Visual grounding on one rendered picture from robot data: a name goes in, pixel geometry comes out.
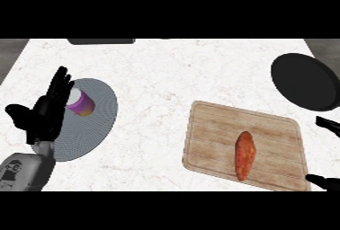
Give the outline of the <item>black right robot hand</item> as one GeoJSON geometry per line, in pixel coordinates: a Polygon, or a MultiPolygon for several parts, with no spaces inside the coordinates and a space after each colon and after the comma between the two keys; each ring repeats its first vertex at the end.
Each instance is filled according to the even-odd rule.
{"type": "MultiPolygon", "coordinates": [[[[340,123],[318,116],[316,125],[320,128],[326,128],[340,137],[340,123]]],[[[316,174],[307,174],[306,180],[323,190],[340,192],[340,178],[325,178],[316,174]]]]}

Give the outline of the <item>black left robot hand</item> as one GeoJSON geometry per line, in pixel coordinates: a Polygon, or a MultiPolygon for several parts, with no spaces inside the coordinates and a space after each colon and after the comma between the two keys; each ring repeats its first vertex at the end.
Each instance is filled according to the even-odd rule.
{"type": "Polygon", "coordinates": [[[26,132],[26,144],[34,145],[41,141],[53,142],[59,136],[65,106],[74,86],[68,68],[60,66],[46,91],[32,108],[9,104],[6,113],[13,120],[14,127],[26,132]]]}

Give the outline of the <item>black pan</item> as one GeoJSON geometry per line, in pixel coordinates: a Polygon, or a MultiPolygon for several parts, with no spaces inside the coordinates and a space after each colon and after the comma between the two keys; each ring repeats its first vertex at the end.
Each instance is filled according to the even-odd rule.
{"type": "Polygon", "coordinates": [[[340,77],[313,57],[286,53],[270,64],[270,77],[284,98],[310,111],[340,107],[340,77]]]}

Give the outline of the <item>wooden cutting board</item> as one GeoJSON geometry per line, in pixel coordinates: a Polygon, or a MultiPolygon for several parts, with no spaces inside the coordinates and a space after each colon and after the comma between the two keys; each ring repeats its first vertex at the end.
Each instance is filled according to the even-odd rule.
{"type": "Polygon", "coordinates": [[[261,112],[193,102],[182,163],[196,173],[267,190],[310,190],[297,122],[261,112]]]}

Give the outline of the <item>orange sweet potato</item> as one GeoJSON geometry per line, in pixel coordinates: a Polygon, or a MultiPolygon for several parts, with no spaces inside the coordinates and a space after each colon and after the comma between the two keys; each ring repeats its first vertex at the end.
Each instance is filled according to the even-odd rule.
{"type": "Polygon", "coordinates": [[[235,143],[235,172],[239,181],[247,179],[255,159],[255,144],[248,131],[244,131],[235,143]]]}

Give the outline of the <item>purple can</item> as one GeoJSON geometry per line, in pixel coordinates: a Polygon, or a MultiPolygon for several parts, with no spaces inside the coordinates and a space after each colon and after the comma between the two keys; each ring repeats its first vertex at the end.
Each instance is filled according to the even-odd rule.
{"type": "Polygon", "coordinates": [[[66,108],[81,117],[87,117],[94,111],[96,104],[78,88],[72,88],[71,90],[66,108]]]}

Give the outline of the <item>grey round placemat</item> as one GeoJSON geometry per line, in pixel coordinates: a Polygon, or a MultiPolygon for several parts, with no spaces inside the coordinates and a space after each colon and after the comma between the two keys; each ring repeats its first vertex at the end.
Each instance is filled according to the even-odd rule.
{"type": "Polygon", "coordinates": [[[82,78],[74,81],[78,88],[93,100],[96,107],[87,117],[65,110],[59,137],[54,141],[54,159],[68,162],[82,157],[100,144],[111,132],[118,112],[114,90],[97,79],[82,78]]]}

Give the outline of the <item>dark grey appliance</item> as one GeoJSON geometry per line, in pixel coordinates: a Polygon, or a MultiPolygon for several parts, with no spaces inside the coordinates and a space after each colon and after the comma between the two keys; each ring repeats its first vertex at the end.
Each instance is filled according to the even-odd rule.
{"type": "Polygon", "coordinates": [[[68,39],[72,45],[121,45],[133,44],[136,39],[68,39]]]}

